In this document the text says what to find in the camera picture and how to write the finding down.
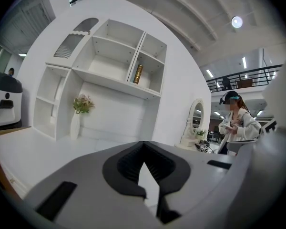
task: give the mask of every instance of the vr headset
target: vr headset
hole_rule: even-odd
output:
[[[238,95],[238,96],[232,96],[232,97],[230,97],[229,99],[227,99],[227,101],[225,101],[225,100],[223,99],[223,97],[224,97],[227,93],[225,93],[225,94],[220,98],[219,104],[230,104],[230,99],[235,99],[235,100],[237,100],[237,99],[240,98],[239,95]]]

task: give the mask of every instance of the round ceiling lamp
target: round ceiling lamp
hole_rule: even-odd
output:
[[[242,20],[242,18],[235,16],[232,18],[231,23],[232,23],[233,27],[240,28],[243,25],[243,20]]]

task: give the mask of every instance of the person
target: person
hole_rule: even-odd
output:
[[[223,85],[224,85],[223,91],[232,89],[231,84],[230,84],[230,80],[226,76],[223,77]]]
[[[219,133],[225,134],[225,137],[217,153],[234,156],[236,153],[228,151],[227,143],[258,137],[261,125],[251,116],[242,97],[237,92],[229,91],[225,96],[224,105],[230,113],[218,126]]]
[[[13,77],[14,72],[15,72],[15,71],[14,71],[14,68],[10,68],[8,75],[9,75],[10,77]]]

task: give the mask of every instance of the white vase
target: white vase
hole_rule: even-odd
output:
[[[71,121],[70,136],[71,140],[76,140],[80,132],[80,114],[74,113]]]
[[[203,136],[203,135],[196,135],[196,139],[198,139],[198,140],[203,140],[203,139],[204,139],[204,136]]]

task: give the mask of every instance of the long hair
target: long hair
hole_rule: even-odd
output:
[[[239,108],[243,108],[243,109],[247,110],[248,113],[251,115],[250,111],[248,110],[248,108],[247,108],[246,104],[244,103],[243,98],[241,96],[239,96],[239,100],[237,101],[237,106]]]

